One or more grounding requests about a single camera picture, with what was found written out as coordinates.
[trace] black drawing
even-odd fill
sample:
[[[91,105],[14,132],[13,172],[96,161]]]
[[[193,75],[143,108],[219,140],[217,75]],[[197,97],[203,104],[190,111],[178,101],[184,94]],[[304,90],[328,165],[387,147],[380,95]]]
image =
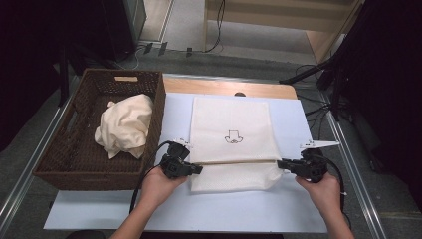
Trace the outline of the black drawing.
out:
[[[224,138],[226,138],[228,143],[238,143],[243,140],[243,138],[239,136],[239,132],[237,130],[229,130],[229,135]]]

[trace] wicker basket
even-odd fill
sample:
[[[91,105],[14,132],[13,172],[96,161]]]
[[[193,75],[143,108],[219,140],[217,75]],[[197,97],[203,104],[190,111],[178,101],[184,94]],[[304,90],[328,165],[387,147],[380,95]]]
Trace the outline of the wicker basket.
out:
[[[117,81],[116,77],[135,82]],[[109,101],[119,102],[139,94],[150,96],[154,102],[142,159],[128,152],[108,159],[94,141],[101,114]],[[33,174],[60,190],[134,189],[139,175],[154,163],[164,105],[165,89],[159,72],[86,70]]]

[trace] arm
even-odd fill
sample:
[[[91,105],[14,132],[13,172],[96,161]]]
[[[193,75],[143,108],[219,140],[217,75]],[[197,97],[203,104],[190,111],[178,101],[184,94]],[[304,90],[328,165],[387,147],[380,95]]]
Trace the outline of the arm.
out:
[[[329,173],[319,183],[311,183],[301,177],[296,181],[309,194],[326,224],[329,238],[354,238],[340,210],[340,186]]]
[[[138,239],[152,213],[171,195],[187,177],[168,179],[161,168],[152,169],[142,183],[139,202],[110,238]]]

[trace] white cloth bag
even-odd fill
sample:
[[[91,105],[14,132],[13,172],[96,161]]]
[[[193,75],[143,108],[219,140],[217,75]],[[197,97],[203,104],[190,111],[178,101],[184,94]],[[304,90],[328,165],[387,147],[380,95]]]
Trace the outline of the white cloth bag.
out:
[[[151,122],[152,105],[151,98],[144,94],[118,103],[108,103],[94,138],[108,152],[109,159],[120,151],[129,152],[136,158],[142,156]]]
[[[190,142],[190,162],[205,163],[190,177],[194,192],[264,190],[283,174],[274,161],[262,162],[281,159],[267,102],[196,97]]]

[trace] wire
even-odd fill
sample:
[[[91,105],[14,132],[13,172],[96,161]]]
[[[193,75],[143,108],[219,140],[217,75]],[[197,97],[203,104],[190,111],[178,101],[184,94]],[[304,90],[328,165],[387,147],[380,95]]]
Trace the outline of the wire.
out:
[[[295,75],[296,76],[298,75],[298,69],[303,68],[303,67],[316,67],[317,69],[319,69],[320,71],[322,71],[322,69],[319,68],[317,65],[305,64],[305,65],[301,65],[301,66],[299,66],[299,67],[296,68],[296,71],[295,71]]]
[[[310,121],[313,121],[313,122],[314,122],[314,123],[313,123],[313,125],[310,127],[310,130],[314,128],[314,126],[315,126],[315,125],[316,125],[316,123],[317,123],[317,120],[322,120],[328,112],[329,112],[329,110],[324,110],[324,111],[321,111],[321,112],[319,112],[319,113],[316,115],[316,117],[315,117],[313,120],[310,120]]]
[[[305,113],[305,116],[306,117],[311,116],[311,115],[313,115],[313,114],[315,114],[315,113],[317,113],[317,112],[319,112],[321,110],[329,110],[329,106],[330,106],[330,104],[325,104],[325,105],[323,105],[322,107],[320,107],[320,108],[318,108],[316,110],[313,110],[311,112]]]
[[[351,221],[350,221],[350,218],[347,216],[347,214],[345,214],[345,212],[341,212],[343,215],[344,215],[344,217],[347,219],[347,222],[348,222],[348,228],[350,229],[350,231],[351,231]]]
[[[128,69],[128,68],[124,68],[123,66],[119,65],[118,62],[114,62],[114,63],[123,70],[134,70],[134,69],[136,69],[139,66],[139,58],[137,57],[137,53],[142,49],[143,48],[137,48],[136,51],[134,52],[134,56],[136,57],[136,66],[134,66],[134,68]]]
[[[328,114],[328,112],[329,112],[329,111],[326,111],[326,112],[322,115],[322,117],[320,118],[320,121],[319,121],[319,130],[318,130],[318,133],[317,133],[317,140],[320,140],[320,132],[321,132],[321,129],[322,129],[322,123],[323,123],[323,120],[325,119],[326,114]]]
[[[220,43],[220,40],[221,40],[221,24],[223,23],[223,18],[224,18],[224,11],[225,11],[225,9],[226,9],[226,0],[223,0],[223,1],[221,1],[220,8],[218,9],[218,14],[217,14],[217,27],[218,27],[218,37],[217,37],[217,41],[215,42],[214,46],[213,46],[211,49],[206,50],[204,53],[209,53],[209,52],[211,52],[211,51],[212,51],[212,50],[214,50],[214,49],[218,46],[218,44]]]
[[[297,94],[297,96],[298,96],[299,98],[303,98],[303,99],[308,100],[308,101],[310,101],[310,102],[316,102],[316,103],[323,103],[323,104],[327,104],[327,102],[323,102],[323,101],[319,101],[319,100],[314,100],[314,99],[307,98],[307,97],[304,97],[304,96],[299,95],[299,94]]]
[[[154,154],[151,156],[151,158],[149,158],[149,161],[151,161],[156,155],[157,155],[157,153],[158,153],[158,151],[164,146],[164,145],[166,145],[166,144],[168,144],[168,143],[172,143],[172,141],[164,141],[162,144],[160,144],[159,146],[158,146],[158,148],[155,150],[155,152],[154,152]],[[155,167],[157,167],[157,166],[160,166],[161,165],[161,163],[163,163],[163,162],[160,162],[160,163],[158,163],[158,164],[156,164],[155,166],[152,166],[149,170],[143,170],[141,173],[140,173],[140,176],[139,176],[139,181],[137,182],[137,185],[136,185],[136,187],[134,188],[134,190],[133,190],[133,194],[132,194],[132,198],[131,198],[131,201],[130,201],[130,209],[129,209],[129,213],[131,213],[131,211],[133,211],[133,208],[134,208],[134,204],[135,204],[135,202],[136,202],[136,197],[137,197],[137,193],[139,192],[139,188],[140,188],[140,185],[142,185],[142,182],[143,182],[143,179],[145,179],[145,177],[146,177],[146,175],[148,175],[148,173],[152,170],[152,169],[154,169]]]
[[[318,154],[310,154],[310,156],[319,157],[319,158],[326,160],[326,163],[328,163],[332,168],[334,168],[335,172],[337,173],[338,181],[339,181],[339,184],[340,184],[340,209],[341,209],[341,212],[342,212],[343,209],[344,209],[344,196],[345,196],[346,193],[344,192],[344,180],[342,178],[340,169],[337,167],[337,165],[335,165],[335,163],[331,159],[329,159],[325,156],[321,156],[321,155],[318,155]]]
[[[217,37],[216,42],[214,43],[214,46],[211,49],[208,49],[208,50],[205,50],[205,51],[189,51],[189,52],[188,51],[184,51],[184,50],[169,50],[169,49],[166,49],[165,51],[168,51],[168,52],[180,52],[180,53],[205,53],[205,54],[209,54],[218,45],[221,45],[221,50],[217,54],[221,53],[224,50],[224,46],[222,44],[220,44],[220,42],[221,42],[221,25],[223,23],[225,9],[226,9],[226,1],[223,0],[223,1],[221,1],[220,7],[218,9],[218,14],[217,14],[218,37]]]

